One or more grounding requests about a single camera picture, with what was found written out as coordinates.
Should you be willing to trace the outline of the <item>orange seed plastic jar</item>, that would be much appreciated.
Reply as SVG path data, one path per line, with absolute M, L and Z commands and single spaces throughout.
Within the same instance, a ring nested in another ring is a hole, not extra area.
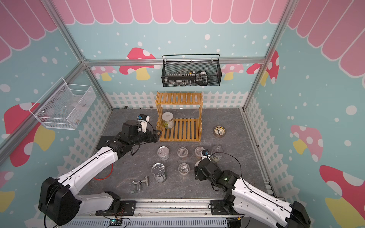
M 195 149 L 194 153 L 195 153 L 195 155 L 196 155 L 196 157 L 197 157 L 198 159 L 202 159 L 202 151 L 203 151 L 203 150 L 205 150 L 205 148 L 204 148 L 204 147 L 202 147 L 202 146 L 198 146 L 198 147 L 196 147 L 196 149 Z

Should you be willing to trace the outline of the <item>wooden two-tier shelf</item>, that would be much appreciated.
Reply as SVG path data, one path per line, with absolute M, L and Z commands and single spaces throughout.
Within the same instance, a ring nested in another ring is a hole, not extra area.
M 163 120 L 164 108 L 197 107 L 199 115 L 173 114 L 172 124 Z M 157 93 L 156 108 L 158 113 L 157 130 L 161 131 L 162 142 L 200 142 L 202 139 L 202 93 Z

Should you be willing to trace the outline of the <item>tall silver pull-tab can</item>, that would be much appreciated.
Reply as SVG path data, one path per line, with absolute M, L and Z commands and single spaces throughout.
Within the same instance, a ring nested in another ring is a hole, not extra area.
M 162 163 L 154 164 L 151 169 L 151 173 L 152 173 L 154 179 L 158 183 L 163 183 L 166 181 L 165 171 L 166 171 L 165 165 Z

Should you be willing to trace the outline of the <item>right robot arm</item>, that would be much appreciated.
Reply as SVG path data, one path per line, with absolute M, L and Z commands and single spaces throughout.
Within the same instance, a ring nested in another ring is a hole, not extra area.
M 238 174 L 222 171 L 208 159 L 194 168 L 195 178 L 208 180 L 215 191 L 225 193 L 216 208 L 227 214 L 250 216 L 272 228 L 309 228 L 311 221 L 305 207 L 295 201 L 289 203 L 275 198 L 247 183 Z

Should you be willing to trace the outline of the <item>red seed plastic jar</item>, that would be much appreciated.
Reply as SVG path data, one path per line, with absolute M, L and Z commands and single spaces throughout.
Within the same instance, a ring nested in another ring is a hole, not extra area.
M 186 159 L 186 158 L 188 157 L 188 154 L 189 154 L 188 149 L 187 149 L 187 148 L 185 148 L 185 147 L 181 147 L 181 148 L 179 148 L 179 149 L 178 149 L 178 151 L 177 151 L 177 155 L 178 155 L 178 157 L 179 157 L 180 159 L 182 159 L 182 160 Z

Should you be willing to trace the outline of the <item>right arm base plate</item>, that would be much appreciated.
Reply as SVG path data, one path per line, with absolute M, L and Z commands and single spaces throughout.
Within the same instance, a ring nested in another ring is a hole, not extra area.
M 222 199 L 212 199 L 208 205 L 212 215 L 238 215 L 232 206 L 225 203 Z

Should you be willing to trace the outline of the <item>small clear lid jar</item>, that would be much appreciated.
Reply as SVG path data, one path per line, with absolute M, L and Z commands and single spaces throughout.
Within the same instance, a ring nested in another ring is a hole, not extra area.
M 190 172 L 190 166 L 187 163 L 181 163 L 178 166 L 178 172 L 182 175 L 182 176 L 186 176 L 189 174 Z

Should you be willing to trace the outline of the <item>short pull-tab tin can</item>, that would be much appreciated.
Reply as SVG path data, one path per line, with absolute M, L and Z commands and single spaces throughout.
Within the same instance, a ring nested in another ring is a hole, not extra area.
M 220 145 L 215 145 L 212 148 L 212 153 L 210 156 L 210 160 L 212 162 L 219 162 L 224 155 L 224 150 Z

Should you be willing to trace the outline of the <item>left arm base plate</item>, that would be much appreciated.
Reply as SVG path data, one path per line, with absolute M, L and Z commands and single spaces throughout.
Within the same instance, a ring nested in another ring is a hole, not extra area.
M 135 209 L 135 200 L 120 200 L 119 202 L 113 202 L 106 211 L 96 211 L 96 216 L 134 216 Z

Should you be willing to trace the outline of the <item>purple label tin can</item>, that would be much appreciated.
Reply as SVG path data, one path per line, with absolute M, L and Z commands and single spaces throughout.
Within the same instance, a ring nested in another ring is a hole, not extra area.
M 157 150 L 157 155 L 160 160 L 167 161 L 170 158 L 170 151 L 169 148 L 166 146 L 161 146 Z

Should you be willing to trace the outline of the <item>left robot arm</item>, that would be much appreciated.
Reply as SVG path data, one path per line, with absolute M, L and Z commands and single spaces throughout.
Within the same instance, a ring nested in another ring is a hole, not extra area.
M 148 129 L 150 123 L 141 115 L 138 120 L 128 120 L 121 132 L 109 139 L 92 157 L 77 168 L 58 178 L 47 178 L 41 185 L 39 210 L 56 225 L 62 226 L 78 215 L 89 212 L 118 214 L 122 208 L 121 198 L 111 192 L 80 195 L 80 190 L 107 166 L 124 155 L 134 155 L 133 147 L 156 143 L 162 131 Z

